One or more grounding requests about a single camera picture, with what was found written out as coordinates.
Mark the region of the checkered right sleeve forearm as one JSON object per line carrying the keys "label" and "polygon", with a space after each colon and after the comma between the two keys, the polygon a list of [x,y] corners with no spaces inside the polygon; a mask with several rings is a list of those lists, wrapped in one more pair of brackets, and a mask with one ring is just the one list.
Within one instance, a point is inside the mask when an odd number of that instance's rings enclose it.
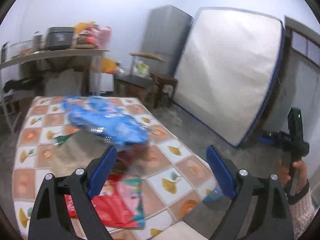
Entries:
{"label": "checkered right sleeve forearm", "polygon": [[294,238],[298,239],[314,219],[317,209],[312,203],[309,181],[294,196],[288,196],[289,209],[293,222]]}

